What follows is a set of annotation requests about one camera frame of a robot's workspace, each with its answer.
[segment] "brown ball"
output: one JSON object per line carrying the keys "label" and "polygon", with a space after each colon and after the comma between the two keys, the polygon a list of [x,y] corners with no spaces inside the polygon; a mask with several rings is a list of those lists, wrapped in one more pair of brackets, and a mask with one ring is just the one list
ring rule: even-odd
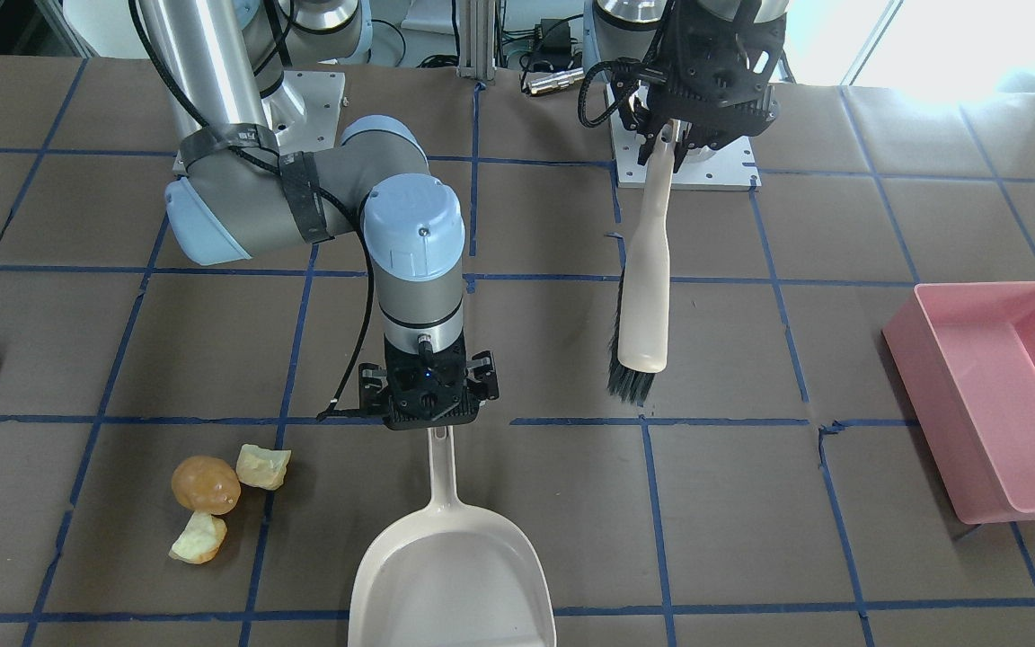
{"label": "brown ball", "polygon": [[170,476],[170,489],[178,503],[196,512],[226,514],[234,510],[242,484],[225,460],[213,455],[190,455]]}

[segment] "white dustpan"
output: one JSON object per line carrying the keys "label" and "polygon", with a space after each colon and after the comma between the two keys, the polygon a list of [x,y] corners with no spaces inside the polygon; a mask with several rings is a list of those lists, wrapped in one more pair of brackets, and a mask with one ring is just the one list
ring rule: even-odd
{"label": "white dustpan", "polygon": [[457,500],[452,429],[427,434],[431,504],[365,550],[350,647],[555,647],[533,546],[512,521]]}

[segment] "pink container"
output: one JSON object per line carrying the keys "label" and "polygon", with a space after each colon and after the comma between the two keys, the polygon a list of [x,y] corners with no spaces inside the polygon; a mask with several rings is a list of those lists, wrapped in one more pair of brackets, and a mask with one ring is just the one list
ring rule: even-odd
{"label": "pink container", "polygon": [[921,284],[884,336],[956,516],[1035,520],[1035,283]]}

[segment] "dustpan handle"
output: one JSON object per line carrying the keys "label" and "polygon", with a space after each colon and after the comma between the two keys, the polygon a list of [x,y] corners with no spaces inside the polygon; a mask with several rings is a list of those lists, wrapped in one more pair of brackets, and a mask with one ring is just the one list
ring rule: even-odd
{"label": "dustpan handle", "polygon": [[431,427],[431,505],[452,505],[457,500],[457,472],[453,460],[453,428]]}

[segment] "black bristles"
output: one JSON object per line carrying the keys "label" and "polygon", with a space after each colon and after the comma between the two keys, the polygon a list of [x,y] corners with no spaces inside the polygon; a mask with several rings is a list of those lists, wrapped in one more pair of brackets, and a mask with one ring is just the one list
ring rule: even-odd
{"label": "black bristles", "polygon": [[608,388],[610,394],[620,398],[621,402],[632,402],[637,406],[645,406],[645,399],[650,395],[650,388],[653,386],[653,377],[656,373],[633,372],[632,369],[625,367],[621,361],[617,361],[617,337],[621,329],[621,289],[625,282],[625,274],[622,271],[621,280],[617,283],[617,311],[613,316],[613,337],[610,339],[610,383]]}

